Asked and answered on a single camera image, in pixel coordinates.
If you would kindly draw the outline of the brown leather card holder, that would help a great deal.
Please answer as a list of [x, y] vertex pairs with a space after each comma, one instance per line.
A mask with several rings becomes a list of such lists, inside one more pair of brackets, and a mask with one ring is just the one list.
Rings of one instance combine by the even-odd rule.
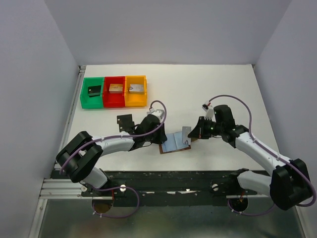
[[169, 133], [167, 141], [159, 145], [160, 154], [167, 154], [191, 149], [191, 143], [196, 139], [186, 138], [183, 142], [182, 132]]

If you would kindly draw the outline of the black VIP card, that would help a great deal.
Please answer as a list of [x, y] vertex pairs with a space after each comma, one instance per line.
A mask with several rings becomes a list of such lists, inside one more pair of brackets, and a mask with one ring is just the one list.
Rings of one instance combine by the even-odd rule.
[[117, 116], [117, 124], [132, 123], [132, 122], [133, 122], [133, 119], [131, 114]]

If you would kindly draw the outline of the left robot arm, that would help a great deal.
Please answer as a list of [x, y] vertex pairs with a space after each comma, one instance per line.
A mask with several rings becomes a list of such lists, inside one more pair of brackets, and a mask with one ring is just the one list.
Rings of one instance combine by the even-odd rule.
[[88, 132], [78, 133], [56, 156], [60, 174], [73, 182], [84, 182], [99, 196], [109, 192], [108, 178], [95, 167], [100, 157], [116, 152], [130, 152], [143, 148], [146, 143], [163, 144], [167, 141], [164, 132], [166, 116], [148, 114], [139, 125], [118, 135], [93, 137]]

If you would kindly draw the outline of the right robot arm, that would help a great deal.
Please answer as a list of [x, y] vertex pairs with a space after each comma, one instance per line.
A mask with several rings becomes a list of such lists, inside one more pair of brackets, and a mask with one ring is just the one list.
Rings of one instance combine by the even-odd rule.
[[248, 169], [240, 169], [231, 175], [228, 189], [239, 194], [245, 189], [269, 196], [274, 204], [288, 210], [303, 201], [315, 197], [306, 164], [301, 159], [291, 160], [261, 144], [243, 125], [237, 125], [227, 105], [204, 106], [205, 116], [188, 134], [189, 138], [209, 139], [220, 136], [233, 148], [247, 154], [268, 173], [266, 176]]

